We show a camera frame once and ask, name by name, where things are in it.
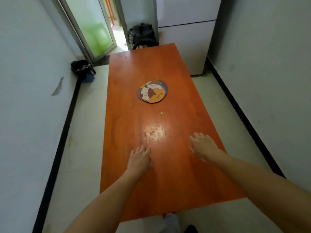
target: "person's left hand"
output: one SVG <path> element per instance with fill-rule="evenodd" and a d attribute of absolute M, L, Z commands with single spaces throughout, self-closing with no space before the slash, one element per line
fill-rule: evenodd
<path fill-rule="evenodd" d="M 128 174 L 139 180 L 152 167 L 150 154 L 151 149 L 143 145 L 137 147 L 136 151 L 132 150 L 127 164 Z"/>

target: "frosted glass panel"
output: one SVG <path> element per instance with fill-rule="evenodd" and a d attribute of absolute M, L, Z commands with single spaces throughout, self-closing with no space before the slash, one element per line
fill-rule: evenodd
<path fill-rule="evenodd" d="M 95 57 L 113 45 L 99 0 L 66 0 L 66 2 Z"/>

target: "white refrigerator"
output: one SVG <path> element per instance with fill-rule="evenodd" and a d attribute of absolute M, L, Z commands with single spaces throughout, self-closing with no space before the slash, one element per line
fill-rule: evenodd
<path fill-rule="evenodd" d="M 156 0 L 159 44 L 175 43 L 190 75 L 203 72 L 221 0 Z"/>

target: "forearm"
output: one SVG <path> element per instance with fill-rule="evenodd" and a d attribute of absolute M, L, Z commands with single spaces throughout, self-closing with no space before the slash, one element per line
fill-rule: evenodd
<path fill-rule="evenodd" d="M 262 211 L 268 211 L 301 229 L 311 229 L 309 192 L 270 171 L 223 152 L 212 159 L 211 162 L 239 184 Z"/>
<path fill-rule="evenodd" d="M 125 172 L 74 219 L 65 233 L 115 232 L 125 204 L 139 179 Z"/>

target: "glass door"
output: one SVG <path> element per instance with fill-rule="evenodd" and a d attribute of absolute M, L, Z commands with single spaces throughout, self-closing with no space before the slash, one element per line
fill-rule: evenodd
<path fill-rule="evenodd" d="M 116 45 L 103 0 L 59 0 L 93 63 Z"/>

